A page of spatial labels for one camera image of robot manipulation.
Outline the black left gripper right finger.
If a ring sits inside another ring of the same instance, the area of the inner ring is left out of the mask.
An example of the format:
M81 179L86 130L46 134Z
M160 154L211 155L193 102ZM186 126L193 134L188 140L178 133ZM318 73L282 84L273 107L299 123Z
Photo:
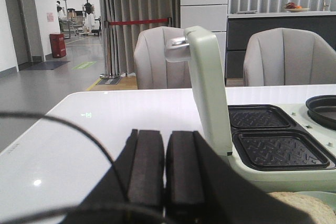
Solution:
M166 185L172 206L205 203L202 179L192 132L172 132L166 152Z

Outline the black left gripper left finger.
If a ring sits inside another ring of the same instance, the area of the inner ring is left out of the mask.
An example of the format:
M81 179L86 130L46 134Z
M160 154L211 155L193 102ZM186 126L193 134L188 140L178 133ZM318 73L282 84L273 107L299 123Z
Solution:
M128 188L132 203L144 206L162 206L164 145L159 131L141 130Z

